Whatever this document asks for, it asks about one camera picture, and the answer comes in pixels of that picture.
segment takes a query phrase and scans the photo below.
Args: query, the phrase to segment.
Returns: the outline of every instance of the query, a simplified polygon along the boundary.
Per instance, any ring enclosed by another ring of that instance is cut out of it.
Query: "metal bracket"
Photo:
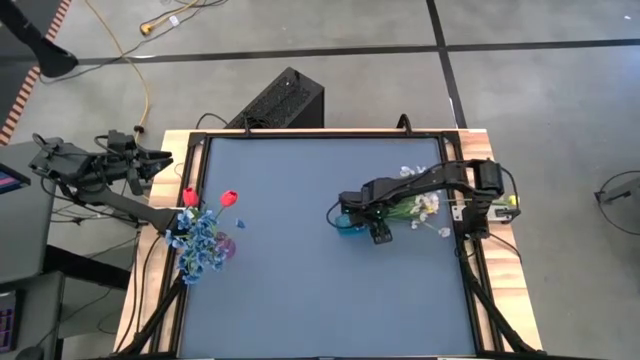
[[[466,206],[464,205],[454,205],[451,207],[451,212],[453,213],[453,221],[462,221],[462,210],[465,207]],[[489,211],[487,212],[487,221],[507,224],[511,222],[512,216],[504,214],[503,212],[509,210],[509,207],[506,205],[491,205],[491,207],[489,207]]]

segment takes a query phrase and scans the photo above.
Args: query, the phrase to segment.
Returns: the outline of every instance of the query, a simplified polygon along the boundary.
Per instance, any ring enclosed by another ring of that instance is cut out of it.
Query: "table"
[[[0,147],[0,163],[31,179],[31,185],[0,195],[0,284],[27,279],[40,273],[62,271],[65,275],[126,289],[129,272],[119,267],[48,245],[49,222],[55,186],[41,185],[29,163],[40,151],[33,142]]]
[[[215,133],[230,134],[241,133],[243,130],[217,130]],[[399,135],[403,130],[389,130],[389,129],[313,129],[313,130],[260,130],[257,132],[269,132],[279,131],[288,134],[300,134],[304,132],[317,132],[317,131],[333,131],[333,132],[358,132],[364,131],[368,133],[383,133],[383,132],[397,132]],[[490,158],[492,157],[491,147],[488,140],[488,135],[485,130],[450,130],[449,133],[457,135],[460,140],[460,148],[464,159],[472,158]],[[176,172],[183,171],[183,165],[181,159],[185,158],[187,153],[187,145],[191,131],[168,131],[165,134],[162,150],[171,151],[173,153],[175,161],[178,163],[176,167],[171,166],[165,169],[162,173],[158,174],[154,179],[154,186],[151,191],[150,203],[152,206],[157,207],[174,207],[177,204],[177,198],[179,195],[181,179],[176,175]],[[453,159],[454,154],[452,146],[447,146],[449,158]],[[188,170],[188,179],[185,182],[193,185],[196,183],[198,177],[198,170],[200,168],[200,155],[202,148],[195,146],[190,150],[193,154],[194,165],[185,166]],[[513,240],[513,234],[510,226],[507,225],[492,225],[491,231],[496,235],[504,238],[510,243],[515,245]],[[140,251],[138,253],[138,260],[144,261],[152,242],[155,240],[155,231],[147,228],[143,229]],[[503,248],[499,243],[491,240],[485,240],[483,244],[484,256],[486,258],[486,268],[488,270],[489,279],[491,283],[492,293],[495,299],[496,305],[500,308],[505,317],[509,320],[511,325],[520,333],[525,341],[536,348],[540,348],[540,340],[537,334],[537,328],[535,325],[535,319],[533,317],[533,311],[529,302],[528,292],[522,268],[517,257],[511,253],[508,249]],[[149,268],[146,272],[146,284],[145,284],[145,301],[142,304],[141,318],[144,322],[146,318],[153,312],[156,307],[158,294],[161,288],[162,273],[164,270],[165,260],[167,257],[167,249],[165,246],[158,246],[153,249],[153,252],[149,261]],[[139,269],[137,283],[140,285],[142,280],[142,271]],[[124,335],[126,326],[129,322],[129,318],[133,312],[133,281],[129,282],[129,291],[127,299],[125,301],[125,307],[122,314],[122,320],[118,331],[118,341]],[[487,321],[486,314],[480,305],[477,306],[479,316],[480,336],[482,338],[483,347],[487,350],[494,349],[494,342],[491,336],[489,322]],[[159,332],[154,350],[166,351],[170,349],[170,346],[175,345],[175,337],[171,337],[171,328],[174,325],[180,326],[179,323],[174,324],[173,317],[175,315],[175,308],[172,307],[167,316],[165,317],[164,324],[161,332]],[[127,335],[124,343],[128,343],[131,340],[131,332]]]
[[[36,276],[0,285],[0,292],[18,289],[22,292],[18,343],[16,349],[0,354],[0,360],[13,360],[21,350],[35,346],[47,332],[49,336],[40,347],[44,360],[56,359],[58,347],[57,324],[64,289],[64,275],[59,272]]]

